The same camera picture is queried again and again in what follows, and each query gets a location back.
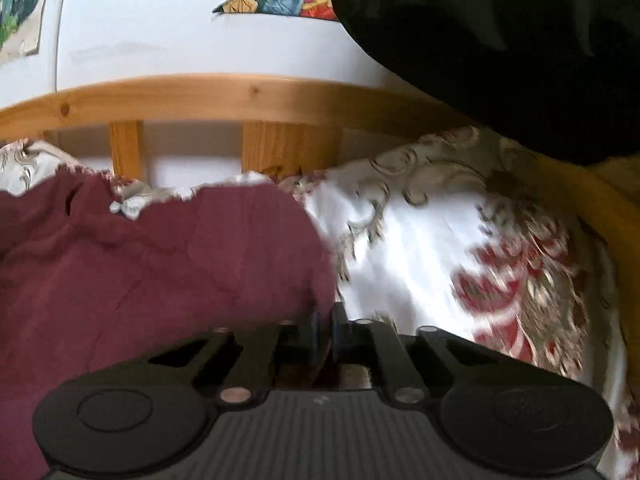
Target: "wooden bed frame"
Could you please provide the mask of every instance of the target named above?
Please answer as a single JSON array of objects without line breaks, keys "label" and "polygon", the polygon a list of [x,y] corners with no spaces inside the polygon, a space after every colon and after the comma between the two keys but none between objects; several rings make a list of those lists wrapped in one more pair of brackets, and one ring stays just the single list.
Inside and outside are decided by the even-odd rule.
[{"label": "wooden bed frame", "polygon": [[[283,173],[335,165],[342,128],[417,137],[473,123],[427,95],[263,75],[172,75],[48,94],[0,110],[0,137],[43,138],[109,124],[114,172],[144,179],[145,120],[242,121],[242,168]],[[629,378],[640,384],[640,209],[587,168],[540,157],[540,179],[562,182],[580,217],[606,241],[620,285]]]}]

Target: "screw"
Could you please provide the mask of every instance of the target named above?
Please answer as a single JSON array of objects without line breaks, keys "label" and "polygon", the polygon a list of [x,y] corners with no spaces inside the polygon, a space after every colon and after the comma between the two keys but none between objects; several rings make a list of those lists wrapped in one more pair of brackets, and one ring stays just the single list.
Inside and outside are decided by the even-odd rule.
[{"label": "screw", "polygon": [[242,404],[251,399],[251,392],[241,386],[226,388],[220,392],[220,399],[227,404]]},{"label": "screw", "polygon": [[419,388],[400,388],[396,390],[394,397],[403,404],[415,404],[424,399],[424,392]]}]

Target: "black fabric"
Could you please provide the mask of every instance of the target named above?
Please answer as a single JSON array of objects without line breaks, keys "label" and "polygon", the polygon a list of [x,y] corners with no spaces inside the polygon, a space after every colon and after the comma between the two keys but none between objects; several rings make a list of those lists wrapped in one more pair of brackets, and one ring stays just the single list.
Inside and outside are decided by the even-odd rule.
[{"label": "black fabric", "polygon": [[533,150],[640,150],[640,0],[332,2],[375,60]]}]

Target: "dark object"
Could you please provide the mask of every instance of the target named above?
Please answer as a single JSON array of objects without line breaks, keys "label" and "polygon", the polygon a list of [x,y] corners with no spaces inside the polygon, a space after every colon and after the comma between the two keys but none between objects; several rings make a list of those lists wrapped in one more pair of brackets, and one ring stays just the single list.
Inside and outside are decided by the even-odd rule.
[{"label": "dark object", "polygon": [[640,0],[332,0],[376,61],[528,148],[640,150]]},{"label": "dark object", "polygon": [[[372,390],[274,390],[284,363],[369,368]],[[63,384],[33,417],[52,472],[72,478],[601,478],[606,403],[581,384],[433,327],[318,316],[216,330]]]}]

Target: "burgundy cloth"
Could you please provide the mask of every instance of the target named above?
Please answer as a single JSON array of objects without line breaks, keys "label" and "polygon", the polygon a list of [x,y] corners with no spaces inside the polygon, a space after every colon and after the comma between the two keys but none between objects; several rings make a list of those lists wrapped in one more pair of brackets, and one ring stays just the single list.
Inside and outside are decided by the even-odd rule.
[{"label": "burgundy cloth", "polygon": [[291,319],[334,298],[330,254],[275,186],[200,190],[109,212],[110,184],[67,170],[0,192],[0,479],[46,464],[31,415],[69,378],[216,325]]}]

